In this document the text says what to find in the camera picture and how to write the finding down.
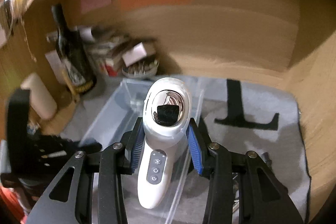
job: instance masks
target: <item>dark glass bottle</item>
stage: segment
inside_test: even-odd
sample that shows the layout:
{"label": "dark glass bottle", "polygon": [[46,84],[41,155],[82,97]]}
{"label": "dark glass bottle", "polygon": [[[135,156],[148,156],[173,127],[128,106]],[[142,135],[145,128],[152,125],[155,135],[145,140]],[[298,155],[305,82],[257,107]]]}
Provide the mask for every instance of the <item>dark glass bottle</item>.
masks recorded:
{"label": "dark glass bottle", "polygon": [[85,54],[79,32],[69,30],[61,4],[52,6],[51,11],[58,27],[57,54],[68,71],[76,92],[84,94],[94,87],[96,77]]}

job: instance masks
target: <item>transparent plastic bin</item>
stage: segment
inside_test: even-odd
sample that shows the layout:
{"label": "transparent plastic bin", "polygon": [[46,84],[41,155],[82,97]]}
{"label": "transparent plastic bin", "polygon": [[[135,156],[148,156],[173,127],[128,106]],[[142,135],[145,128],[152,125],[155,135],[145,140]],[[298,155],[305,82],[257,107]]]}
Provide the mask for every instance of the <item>transparent plastic bin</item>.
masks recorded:
{"label": "transparent plastic bin", "polygon": [[[142,117],[144,100],[153,82],[123,79],[120,87],[106,102],[81,143],[94,138],[101,143],[102,149],[120,141],[122,135],[133,129],[138,117]],[[204,89],[194,82],[186,83],[192,94],[192,114],[198,124]],[[138,169],[132,176],[122,176],[124,203],[129,224],[157,223],[171,224],[176,207],[179,203],[185,179],[188,173],[191,156],[187,139],[180,141],[179,154],[174,163],[171,183],[161,203],[153,209],[143,208],[137,196]],[[98,175],[95,174],[92,199],[92,223],[98,223],[97,218],[97,187]]]}

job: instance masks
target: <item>white candle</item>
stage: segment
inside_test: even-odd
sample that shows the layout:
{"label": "white candle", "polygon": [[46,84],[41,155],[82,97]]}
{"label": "white candle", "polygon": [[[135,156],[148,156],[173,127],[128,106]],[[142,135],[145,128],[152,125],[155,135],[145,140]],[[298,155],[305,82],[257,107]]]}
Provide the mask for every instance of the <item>white candle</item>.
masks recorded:
{"label": "white candle", "polygon": [[30,89],[30,105],[42,120],[49,120],[55,115],[57,104],[37,73],[30,74],[21,88]]}

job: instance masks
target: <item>button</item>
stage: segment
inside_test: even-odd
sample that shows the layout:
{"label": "button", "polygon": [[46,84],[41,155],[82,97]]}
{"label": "button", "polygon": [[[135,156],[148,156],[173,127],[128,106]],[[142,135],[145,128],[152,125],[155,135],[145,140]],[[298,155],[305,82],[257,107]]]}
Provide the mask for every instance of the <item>button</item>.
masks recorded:
{"label": "button", "polygon": [[154,159],[154,164],[157,164],[157,165],[161,164],[161,160],[160,159]]}

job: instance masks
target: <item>gray mat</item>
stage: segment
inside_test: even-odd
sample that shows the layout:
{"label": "gray mat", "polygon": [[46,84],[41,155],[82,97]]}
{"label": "gray mat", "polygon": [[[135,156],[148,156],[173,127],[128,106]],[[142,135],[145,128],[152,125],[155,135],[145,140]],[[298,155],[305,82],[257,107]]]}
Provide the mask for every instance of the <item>gray mat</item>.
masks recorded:
{"label": "gray mat", "polygon": [[[187,85],[205,88],[202,117],[212,141],[228,150],[245,154],[254,150],[259,155],[268,152],[273,161],[273,171],[284,184],[303,220],[307,212],[307,196],[310,178],[307,174],[305,148],[298,126],[298,107],[295,99],[283,91],[249,83],[241,84],[245,119],[249,122],[269,123],[279,113],[278,130],[237,128],[215,123],[215,118],[227,116],[227,88],[225,79],[211,79],[174,75]],[[80,139],[95,119],[104,102],[119,85],[120,79],[106,80],[105,89],[97,88],[99,96],[87,96],[76,109],[73,120],[62,133],[62,137]],[[195,171],[188,174],[181,200],[174,216],[174,224],[202,223],[208,194],[209,181],[199,177]],[[129,215],[136,223],[148,223],[148,219]],[[238,222],[238,211],[233,223]]]}

